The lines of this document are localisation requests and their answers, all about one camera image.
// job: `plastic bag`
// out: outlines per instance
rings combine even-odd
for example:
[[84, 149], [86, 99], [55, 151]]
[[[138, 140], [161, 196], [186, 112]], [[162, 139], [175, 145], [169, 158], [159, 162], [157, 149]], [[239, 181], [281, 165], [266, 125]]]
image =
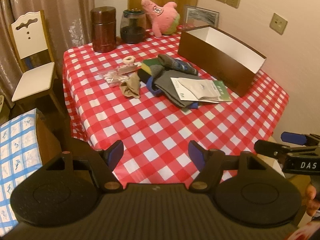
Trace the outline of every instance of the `plastic bag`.
[[119, 86], [129, 79], [126, 75], [119, 75], [117, 70], [102, 70], [98, 74], [103, 77], [110, 87]]

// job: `curtain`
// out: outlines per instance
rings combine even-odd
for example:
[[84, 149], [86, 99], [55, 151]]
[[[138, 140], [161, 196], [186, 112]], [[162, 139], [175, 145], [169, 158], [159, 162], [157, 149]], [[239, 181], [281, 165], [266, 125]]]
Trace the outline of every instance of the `curtain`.
[[[93, 7], [94, 0], [1, 0], [0, 94], [5, 96], [10, 107], [22, 76], [8, 33], [10, 24], [27, 12], [44, 10], [58, 75], [62, 76], [63, 53], [91, 42], [90, 10]], [[31, 57], [32, 63], [36, 61], [36, 57]]]
[[91, 42], [90, 10], [94, 0], [10, 0], [15, 19], [44, 10], [56, 68], [62, 74], [63, 53]]
[[10, 0], [0, 0], [0, 94], [13, 107], [11, 101], [14, 90], [22, 76], [22, 71], [13, 51], [8, 28], [14, 22]]

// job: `brown box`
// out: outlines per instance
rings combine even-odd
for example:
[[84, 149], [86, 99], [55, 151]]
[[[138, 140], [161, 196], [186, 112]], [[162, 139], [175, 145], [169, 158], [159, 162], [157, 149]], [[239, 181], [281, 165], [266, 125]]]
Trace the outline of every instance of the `brown box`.
[[178, 54], [222, 80], [241, 97], [266, 60], [247, 44], [209, 25], [183, 31]]

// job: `table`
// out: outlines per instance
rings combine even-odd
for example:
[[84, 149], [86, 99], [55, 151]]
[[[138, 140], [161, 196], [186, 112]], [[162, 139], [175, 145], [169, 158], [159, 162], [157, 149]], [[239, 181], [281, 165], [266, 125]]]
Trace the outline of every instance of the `table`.
[[[146, 41], [123, 44], [110, 53], [96, 53], [87, 44], [64, 54], [63, 88], [72, 136], [93, 149], [122, 140], [125, 151], [114, 174], [124, 186], [128, 182], [188, 186], [199, 173], [188, 158], [190, 140], [228, 155], [253, 151], [255, 141], [272, 135], [288, 103], [288, 94], [263, 71], [243, 98], [229, 90], [233, 102], [191, 110], [179, 109], [163, 95], [154, 97], [143, 83], [140, 99], [126, 98], [97, 74], [115, 68], [129, 55], [136, 62], [159, 53], [185, 60], [177, 54], [180, 34], [155, 38], [149, 31]], [[211, 78], [196, 68], [203, 78]], [[234, 174], [226, 171], [222, 179]]]

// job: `glass jar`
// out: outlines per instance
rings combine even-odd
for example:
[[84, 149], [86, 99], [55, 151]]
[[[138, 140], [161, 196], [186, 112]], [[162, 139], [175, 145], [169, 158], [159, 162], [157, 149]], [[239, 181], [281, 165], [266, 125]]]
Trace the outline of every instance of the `glass jar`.
[[120, 36], [123, 42], [137, 44], [142, 42], [146, 33], [146, 14], [139, 9], [123, 11]]

